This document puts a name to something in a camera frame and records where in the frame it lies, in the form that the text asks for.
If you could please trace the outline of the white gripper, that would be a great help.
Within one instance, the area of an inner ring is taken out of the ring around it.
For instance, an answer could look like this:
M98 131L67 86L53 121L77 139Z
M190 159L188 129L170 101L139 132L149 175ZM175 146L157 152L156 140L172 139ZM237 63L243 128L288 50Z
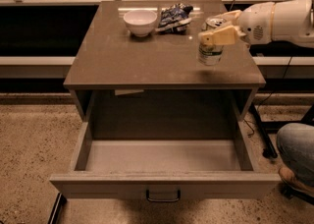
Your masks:
M272 40L274 8L274 2L265 2L254 4L244 11L234 10L220 14L220 24L229 26L201 32L198 39L206 46L232 45L242 37L250 45L268 44Z

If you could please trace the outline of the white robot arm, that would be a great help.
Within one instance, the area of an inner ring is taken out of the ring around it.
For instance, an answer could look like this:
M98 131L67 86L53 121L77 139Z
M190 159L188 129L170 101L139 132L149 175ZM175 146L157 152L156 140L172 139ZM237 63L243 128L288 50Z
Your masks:
M214 16L212 21L216 27L198 35L200 43L210 47L232 45L240 39L249 45L287 41L312 48L314 44L312 0L254 4Z

